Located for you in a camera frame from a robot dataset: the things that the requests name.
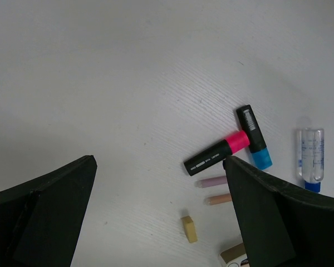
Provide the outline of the clear glue bottle blue cap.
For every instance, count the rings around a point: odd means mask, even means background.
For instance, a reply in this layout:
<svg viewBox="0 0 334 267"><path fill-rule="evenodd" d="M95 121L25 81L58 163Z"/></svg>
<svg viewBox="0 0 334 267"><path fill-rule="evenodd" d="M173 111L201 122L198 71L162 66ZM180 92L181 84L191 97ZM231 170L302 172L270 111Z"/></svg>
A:
<svg viewBox="0 0 334 267"><path fill-rule="evenodd" d="M302 128L296 131L297 168L306 190L320 193L324 178L325 132L323 128Z"/></svg>

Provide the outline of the pink cap black highlighter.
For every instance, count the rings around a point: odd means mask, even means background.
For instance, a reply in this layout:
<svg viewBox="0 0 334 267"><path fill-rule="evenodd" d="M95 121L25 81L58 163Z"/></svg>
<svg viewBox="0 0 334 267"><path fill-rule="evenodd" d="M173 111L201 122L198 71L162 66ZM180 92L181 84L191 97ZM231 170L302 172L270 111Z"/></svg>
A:
<svg viewBox="0 0 334 267"><path fill-rule="evenodd" d="M244 131L237 131L186 160L183 165L187 173L194 176L249 145L247 134Z"/></svg>

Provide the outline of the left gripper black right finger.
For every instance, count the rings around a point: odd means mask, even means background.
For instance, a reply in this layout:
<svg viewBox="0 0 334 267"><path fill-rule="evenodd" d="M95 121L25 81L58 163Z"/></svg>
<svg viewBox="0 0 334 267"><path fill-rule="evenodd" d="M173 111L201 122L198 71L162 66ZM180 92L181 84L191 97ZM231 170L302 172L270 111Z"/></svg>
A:
<svg viewBox="0 0 334 267"><path fill-rule="evenodd" d="M334 198L236 156L224 162L250 266L334 266Z"/></svg>

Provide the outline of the small yellow eraser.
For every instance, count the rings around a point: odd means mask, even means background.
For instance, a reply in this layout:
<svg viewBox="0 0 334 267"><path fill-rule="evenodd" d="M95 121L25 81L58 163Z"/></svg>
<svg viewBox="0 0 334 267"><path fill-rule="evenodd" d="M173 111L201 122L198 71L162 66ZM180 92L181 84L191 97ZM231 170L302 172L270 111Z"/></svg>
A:
<svg viewBox="0 0 334 267"><path fill-rule="evenodd" d="M198 237L193 219L190 216L185 216L181 218L181 221L188 242L189 243L197 242Z"/></svg>

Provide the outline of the orange pastel pen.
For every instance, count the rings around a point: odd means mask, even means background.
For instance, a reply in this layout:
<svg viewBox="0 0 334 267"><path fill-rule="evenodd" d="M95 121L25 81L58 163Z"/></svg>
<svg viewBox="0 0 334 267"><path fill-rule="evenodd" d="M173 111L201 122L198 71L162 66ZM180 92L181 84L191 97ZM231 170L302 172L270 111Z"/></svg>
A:
<svg viewBox="0 0 334 267"><path fill-rule="evenodd" d="M205 199L205 204L209 206L219 205L223 203L228 203L232 201L232 197L230 193L211 196Z"/></svg>

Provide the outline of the purple pastel pen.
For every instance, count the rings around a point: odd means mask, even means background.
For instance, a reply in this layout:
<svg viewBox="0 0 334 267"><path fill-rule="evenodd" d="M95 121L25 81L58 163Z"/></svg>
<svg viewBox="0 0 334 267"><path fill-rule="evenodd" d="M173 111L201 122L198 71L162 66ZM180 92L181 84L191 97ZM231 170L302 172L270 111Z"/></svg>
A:
<svg viewBox="0 0 334 267"><path fill-rule="evenodd" d="M199 188L207 188L218 185L224 185L226 183L227 183L226 176L218 176L218 177L198 180L195 184Z"/></svg>

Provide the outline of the blue cap black highlighter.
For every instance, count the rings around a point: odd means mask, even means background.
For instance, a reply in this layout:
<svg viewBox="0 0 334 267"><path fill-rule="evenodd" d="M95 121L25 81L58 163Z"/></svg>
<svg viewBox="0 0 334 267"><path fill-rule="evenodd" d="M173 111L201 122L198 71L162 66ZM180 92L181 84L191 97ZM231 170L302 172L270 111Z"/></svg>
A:
<svg viewBox="0 0 334 267"><path fill-rule="evenodd" d="M236 114L242 130L249 139L248 148L254 165L260 170L266 170L273 163L251 105L239 107L236 109Z"/></svg>

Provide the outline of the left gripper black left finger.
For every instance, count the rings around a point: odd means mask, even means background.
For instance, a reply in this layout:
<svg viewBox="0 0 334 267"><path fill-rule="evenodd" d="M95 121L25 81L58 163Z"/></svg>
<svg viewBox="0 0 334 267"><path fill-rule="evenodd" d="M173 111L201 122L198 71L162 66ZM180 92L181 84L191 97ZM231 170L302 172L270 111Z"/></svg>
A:
<svg viewBox="0 0 334 267"><path fill-rule="evenodd" d="M83 156L0 192L0 266L70 266L95 181Z"/></svg>

